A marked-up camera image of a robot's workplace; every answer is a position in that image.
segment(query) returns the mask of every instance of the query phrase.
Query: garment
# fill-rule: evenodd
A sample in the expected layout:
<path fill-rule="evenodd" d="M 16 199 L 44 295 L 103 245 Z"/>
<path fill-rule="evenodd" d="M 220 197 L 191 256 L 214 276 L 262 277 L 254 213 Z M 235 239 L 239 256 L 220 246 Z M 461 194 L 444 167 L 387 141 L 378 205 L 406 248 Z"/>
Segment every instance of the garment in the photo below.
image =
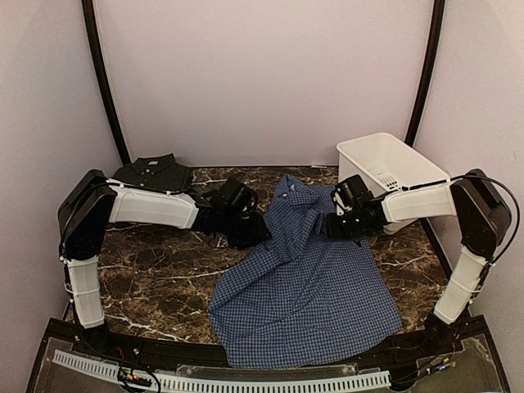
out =
<path fill-rule="evenodd" d="M 173 154 L 139 158 L 118 169 L 113 179 L 157 191 L 181 191 L 192 181 L 192 169 L 177 164 Z"/>
<path fill-rule="evenodd" d="M 233 367 L 330 363 L 401 328 L 367 239 L 326 237 L 332 189 L 286 175 L 264 216 L 273 240 L 219 280 L 209 316 Z"/>

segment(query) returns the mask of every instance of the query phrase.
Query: robotic arm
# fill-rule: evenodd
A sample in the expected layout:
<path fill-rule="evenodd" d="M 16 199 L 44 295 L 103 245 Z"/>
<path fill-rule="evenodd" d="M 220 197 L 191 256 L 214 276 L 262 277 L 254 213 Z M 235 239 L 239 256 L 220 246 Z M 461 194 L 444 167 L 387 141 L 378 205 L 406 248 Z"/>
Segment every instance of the robotic arm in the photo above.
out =
<path fill-rule="evenodd" d="M 444 294 L 426 320 L 428 352 L 451 334 L 449 327 L 480 291 L 490 262 L 504 239 L 512 216 L 486 175 L 475 169 L 457 181 L 440 181 L 374 197 L 359 175 L 335 186 L 337 213 L 327 219 L 327 235 L 357 238 L 394 223 L 457 216 L 462 251 Z"/>
<path fill-rule="evenodd" d="M 256 192 L 235 178 L 218 190 L 159 192 L 106 178 L 89 171 L 58 210 L 60 255 L 66 290 L 82 327 L 105 323 L 97 263 L 108 223 L 163 224 L 206 234 L 223 233 L 232 248 L 254 246 L 271 238 L 255 212 Z"/>

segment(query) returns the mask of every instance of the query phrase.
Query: white laundry basket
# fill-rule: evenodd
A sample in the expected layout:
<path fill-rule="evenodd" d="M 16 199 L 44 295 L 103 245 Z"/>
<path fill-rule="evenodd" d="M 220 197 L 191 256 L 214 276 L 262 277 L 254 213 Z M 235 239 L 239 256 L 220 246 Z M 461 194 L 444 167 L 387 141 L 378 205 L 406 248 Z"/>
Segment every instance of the white laundry basket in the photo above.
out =
<path fill-rule="evenodd" d="M 337 150 L 338 181 L 359 174 L 375 197 L 403 186 L 449 179 L 444 170 L 389 133 L 340 142 Z M 390 224 L 384 231 L 394 233 L 411 222 Z"/>

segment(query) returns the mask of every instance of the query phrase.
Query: white wall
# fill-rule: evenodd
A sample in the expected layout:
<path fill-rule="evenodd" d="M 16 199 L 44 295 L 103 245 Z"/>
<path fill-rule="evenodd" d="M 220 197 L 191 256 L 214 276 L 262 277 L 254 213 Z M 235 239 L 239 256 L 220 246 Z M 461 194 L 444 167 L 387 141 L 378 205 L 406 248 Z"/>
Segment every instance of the white wall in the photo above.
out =
<path fill-rule="evenodd" d="M 432 0 L 98 0 L 133 158 L 335 164 L 335 145 L 403 137 Z"/>
<path fill-rule="evenodd" d="M 416 148 L 450 174 L 482 168 L 524 205 L 524 8 L 520 0 L 447 2 Z M 436 219 L 454 259 L 456 220 Z M 484 314 L 513 391 L 524 386 L 522 235 L 472 307 Z"/>
<path fill-rule="evenodd" d="M 0 7 L 0 391 L 12 393 L 66 304 L 58 206 L 88 169 L 118 160 L 80 1 Z"/>

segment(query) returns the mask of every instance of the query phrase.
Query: marble table surface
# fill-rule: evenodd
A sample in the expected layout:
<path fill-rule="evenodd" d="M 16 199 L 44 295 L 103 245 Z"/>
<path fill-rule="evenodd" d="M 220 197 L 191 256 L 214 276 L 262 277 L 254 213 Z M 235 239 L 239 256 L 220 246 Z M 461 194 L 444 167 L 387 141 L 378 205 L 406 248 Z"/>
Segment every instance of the marble table surface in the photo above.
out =
<path fill-rule="evenodd" d="M 337 168 L 195 169 L 194 188 L 218 188 L 234 175 L 267 209 L 284 174 L 305 184 L 335 184 Z M 401 332 L 423 321 L 447 283 L 419 222 L 393 236 L 370 236 L 377 266 L 402 316 Z M 164 340 L 218 344 L 207 306 L 219 278 L 251 249 L 230 250 L 223 237 L 207 237 L 151 224 L 117 224 L 107 230 L 100 257 L 102 303 L 111 331 Z"/>

